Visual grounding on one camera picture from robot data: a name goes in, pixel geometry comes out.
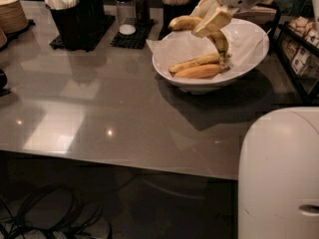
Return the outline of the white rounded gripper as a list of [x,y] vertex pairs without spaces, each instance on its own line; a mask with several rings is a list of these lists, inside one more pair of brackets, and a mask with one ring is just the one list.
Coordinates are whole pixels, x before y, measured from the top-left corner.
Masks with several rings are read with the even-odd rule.
[[[223,6],[237,8],[242,11],[250,10],[262,0],[219,0]],[[226,25],[232,19],[226,7],[219,7],[218,0],[200,0],[190,13],[193,17],[205,18],[192,30],[192,34],[198,38],[207,37]],[[206,14],[209,9],[217,8],[212,14]]]

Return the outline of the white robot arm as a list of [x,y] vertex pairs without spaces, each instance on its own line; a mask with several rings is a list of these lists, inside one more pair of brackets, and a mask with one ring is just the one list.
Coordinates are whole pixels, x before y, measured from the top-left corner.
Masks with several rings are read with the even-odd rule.
[[238,239],[319,239],[319,108],[259,118],[242,144]]

